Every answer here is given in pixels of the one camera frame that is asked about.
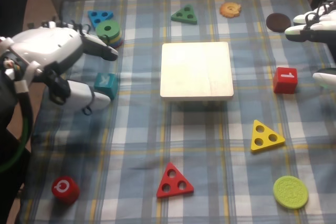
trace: green cable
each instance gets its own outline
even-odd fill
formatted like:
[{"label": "green cable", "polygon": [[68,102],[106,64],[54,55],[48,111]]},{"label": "green cable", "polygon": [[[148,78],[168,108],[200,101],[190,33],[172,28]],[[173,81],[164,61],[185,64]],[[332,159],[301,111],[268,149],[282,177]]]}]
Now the green cable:
[{"label": "green cable", "polygon": [[8,160],[5,164],[0,165],[0,173],[3,173],[7,169],[9,169],[12,165],[15,164],[16,161],[21,157],[22,152],[26,147],[26,143],[28,141],[28,119],[23,118],[23,127],[22,127],[22,135],[20,138],[20,145],[17,149],[17,152]]}]

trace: blue and white checkered cloth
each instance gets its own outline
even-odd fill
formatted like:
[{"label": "blue and white checkered cloth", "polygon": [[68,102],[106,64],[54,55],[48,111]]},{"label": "blue and white checkered cloth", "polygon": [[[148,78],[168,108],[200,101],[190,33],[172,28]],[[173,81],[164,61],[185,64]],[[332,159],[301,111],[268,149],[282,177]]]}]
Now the blue and white checkered cloth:
[{"label": "blue and white checkered cloth", "polygon": [[[219,13],[223,2],[239,17]],[[186,4],[197,25],[172,22]],[[65,21],[89,24],[89,10],[112,10],[125,43],[118,61],[85,55],[67,77],[93,86],[98,72],[117,73],[111,105],[92,116],[53,109],[45,95],[33,137],[22,223],[204,224],[336,223],[334,93],[312,74],[334,66],[323,44],[288,41],[267,29],[271,13],[290,19],[307,0],[112,0],[65,6]],[[169,42],[227,41],[235,94],[215,111],[183,111],[160,98],[161,48]],[[274,94],[277,67],[298,70],[297,93]],[[252,155],[253,121],[286,138],[283,147]],[[172,162],[194,186],[192,196],[157,199]],[[70,207],[58,203],[53,181],[71,176],[80,187]],[[300,210],[276,203],[283,175],[300,178],[309,201]]]}]

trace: red triangle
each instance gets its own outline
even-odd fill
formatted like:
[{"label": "red triangle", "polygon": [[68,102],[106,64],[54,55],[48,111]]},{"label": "red triangle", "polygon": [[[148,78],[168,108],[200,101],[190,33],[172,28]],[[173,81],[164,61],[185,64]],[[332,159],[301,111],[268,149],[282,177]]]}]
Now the red triangle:
[{"label": "red triangle", "polygon": [[[169,176],[171,171],[175,171],[175,177],[171,178]],[[179,189],[179,185],[181,182],[185,183],[185,188],[183,190]],[[169,191],[165,192],[163,190],[164,187],[169,186]],[[156,197],[157,198],[165,198],[170,196],[176,196],[181,194],[189,194],[194,192],[194,187],[192,184],[186,180],[186,178],[177,170],[177,168],[172,164],[168,163],[167,168],[164,171],[164,174],[162,176],[161,183],[159,185],[159,188],[157,189]]]}]

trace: green triangle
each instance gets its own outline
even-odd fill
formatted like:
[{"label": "green triangle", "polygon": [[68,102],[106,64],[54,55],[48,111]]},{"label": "green triangle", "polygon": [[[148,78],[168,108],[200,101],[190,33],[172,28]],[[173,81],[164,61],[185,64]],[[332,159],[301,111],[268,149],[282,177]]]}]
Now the green triangle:
[{"label": "green triangle", "polygon": [[182,22],[182,23],[189,23],[196,25],[197,18],[194,13],[194,8],[192,5],[186,5],[182,9],[178,10],[174,13],[171,17],[172,21]]}]

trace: brown disc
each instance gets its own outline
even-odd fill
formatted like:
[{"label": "brown disc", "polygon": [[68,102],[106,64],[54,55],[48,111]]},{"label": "brown disc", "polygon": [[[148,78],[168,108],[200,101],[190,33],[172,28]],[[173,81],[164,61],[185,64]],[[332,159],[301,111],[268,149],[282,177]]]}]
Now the brown disc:
[{"label": "brown disc", "polygon": [[291,26],[289,17],[282,13],[272,13],[266,18],[266,26],[268,29],[277,33],[283,33]]}]

